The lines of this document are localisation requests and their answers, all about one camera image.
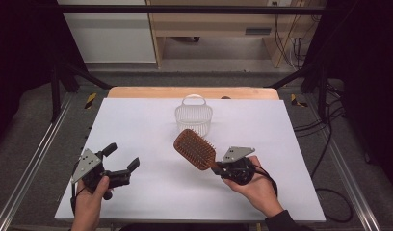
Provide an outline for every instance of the metal rail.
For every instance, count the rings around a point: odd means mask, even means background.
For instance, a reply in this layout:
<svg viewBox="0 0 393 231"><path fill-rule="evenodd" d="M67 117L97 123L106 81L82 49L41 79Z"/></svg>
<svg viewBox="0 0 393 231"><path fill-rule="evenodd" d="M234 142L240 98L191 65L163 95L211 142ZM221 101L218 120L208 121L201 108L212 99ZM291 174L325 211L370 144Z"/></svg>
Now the metal rail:
<svg viewBox="0 0 393 231"><path fill-rule="evenodd" d="M25 171L23 172L23 175L21 176L19 182L13 190L13 193L8 199L6 205L2 209L0 213L0 231L6 231L10 226L11 221L13 220L13 217L17 209L19 208L23 197L25 196L30 185L32 184L32 181L34 180L34 177L38 172L39 166L66 116L66 113L70 106L70 102L73 98L73 93L66 94L63 102L63 109L61 110L58 119L49 125L44 137L40 141L40 144L35 151L34 156L32 157Z"/></svg>
<svg viewBox="0 0 393 231"><path fill-rule="evenodd" d="M210 14L289 14L326 15L344 9L325 7L249 7L249 6L144 6L144 5L36 5L40 10L62 13L210 13Z"/></svg>
<svg viewBox="0 0 393 231"><path fill-rule="evenodd" d="M317 113L317 103L314 95L307 95L306 98L308 99L307 102L312 110L314 116L318 117ZM328 139L329 130L326 127L322 130L324 138ZM356 183L356 180L350 171L350 168L347 166L346 161L344 160L343 156L341 155L340 149L338 148L337 143L333 138L330 140L329 148L331 151L331 159L337 168L338 174L343 181L344 187L352 201L354 208L358 214L359 220L361 221L364 229L366 231L380 231L380 226L368 205L367 200L362 193L361 188Z"/></svg>

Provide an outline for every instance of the wall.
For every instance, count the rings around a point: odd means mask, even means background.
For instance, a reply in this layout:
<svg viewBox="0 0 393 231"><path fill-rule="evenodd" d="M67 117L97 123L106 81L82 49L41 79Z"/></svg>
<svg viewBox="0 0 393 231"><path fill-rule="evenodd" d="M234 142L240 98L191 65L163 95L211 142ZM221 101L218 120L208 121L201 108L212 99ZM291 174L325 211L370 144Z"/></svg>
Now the wall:
<svg viewBox="0 0 393 231"><path fill-rule="evenodd" d="M144 0L58 0L61 5L145 5ZM65 13L85 63L155 63L147 14Z"/></svg>

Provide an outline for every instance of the basket handle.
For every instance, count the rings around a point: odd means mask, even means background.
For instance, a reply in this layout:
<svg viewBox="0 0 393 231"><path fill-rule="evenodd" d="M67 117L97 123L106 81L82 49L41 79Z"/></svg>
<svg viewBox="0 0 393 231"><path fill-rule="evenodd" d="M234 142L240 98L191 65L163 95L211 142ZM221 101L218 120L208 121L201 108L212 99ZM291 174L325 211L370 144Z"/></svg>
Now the basket handle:
<svg viewBox="0 0 393 231"><path fill-rule="evenodd" d="M206 100L202 96L200 96L199 94L189 94L189 95L185 96L185 98L182 99L182 105L186 105L185 104L185 100L186 99L191 99L191 98L202 99L203 100L203 104L201 104L201 105L206 105Z"/></svg>

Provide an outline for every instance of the clear plastic basket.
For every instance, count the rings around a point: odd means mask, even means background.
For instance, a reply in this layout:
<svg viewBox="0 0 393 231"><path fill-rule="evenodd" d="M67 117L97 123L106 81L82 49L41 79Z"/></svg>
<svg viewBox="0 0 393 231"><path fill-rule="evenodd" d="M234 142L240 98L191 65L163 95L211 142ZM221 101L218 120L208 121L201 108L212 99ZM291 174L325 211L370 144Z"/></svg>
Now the clear plastic basket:
<svg viewBox="0 0 393 231"><path fill-rule="evenodd" d="M204 137L209 132L212 119L212 108L206 100L198 94L190 94L182 100L182 104L175 109L176 124L179 132L192 129Z"/></svg>

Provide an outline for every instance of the hand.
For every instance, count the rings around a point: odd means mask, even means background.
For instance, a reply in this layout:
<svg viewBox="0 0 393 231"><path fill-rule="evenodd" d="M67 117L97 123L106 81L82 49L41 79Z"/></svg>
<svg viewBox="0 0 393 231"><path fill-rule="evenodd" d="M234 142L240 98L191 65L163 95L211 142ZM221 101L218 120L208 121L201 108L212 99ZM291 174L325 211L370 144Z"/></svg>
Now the hand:
<svg viewBox="0 0 393 231"><path fill-rule="evenodd" d="M96 229L101 209L101 200L104 193L109 189L109 177L103 176L96 190L91 194L85 189L85 184L79 180L77 184L76 212L72 231L93 231Z"/></svg>
<svg viewBox="0 0 393 231"><path fill-rule="evenodd" d="M249 159L254 165L262 167L257 156L251 156ZM244 186L238 185L229 179L223 179L223 181L231 190L244 195L250 204L261 211L267 218L271 218L283 211L271 181L263 175L255 173L251 181Z"/></svg>

